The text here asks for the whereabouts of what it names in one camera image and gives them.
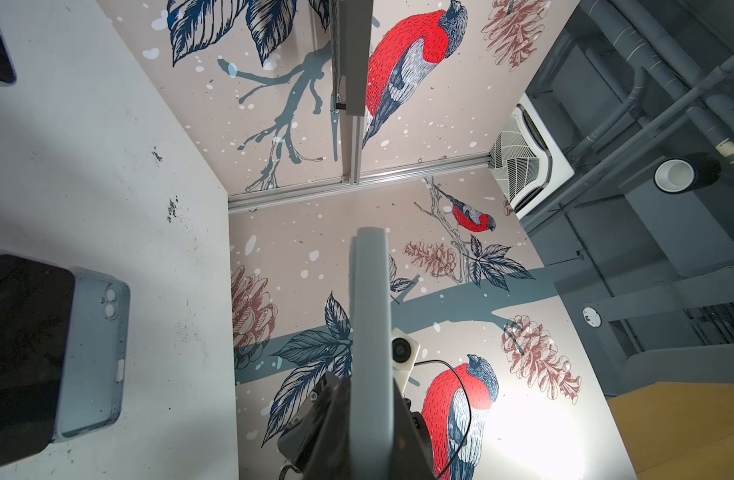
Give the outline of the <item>light blue phone case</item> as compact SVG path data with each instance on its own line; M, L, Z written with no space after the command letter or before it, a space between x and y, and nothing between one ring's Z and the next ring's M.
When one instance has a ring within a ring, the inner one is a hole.
M353 241L349 453L355 479L388 479L394 438L389 255L386 232L363 227Z
M108 427L123 404L131 291L106 274L74 273L53 441Z

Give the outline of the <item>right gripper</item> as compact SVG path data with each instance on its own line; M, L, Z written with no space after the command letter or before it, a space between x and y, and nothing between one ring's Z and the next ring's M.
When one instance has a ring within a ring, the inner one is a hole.
M433 479L434 460L426 423L398 387L393 388L393 440L388 454L371 445L358 452L365 466L353 465L352 438L366 428L350 420L351 381L326 373L303 402L292 426L278 440L279 451L304 479Z

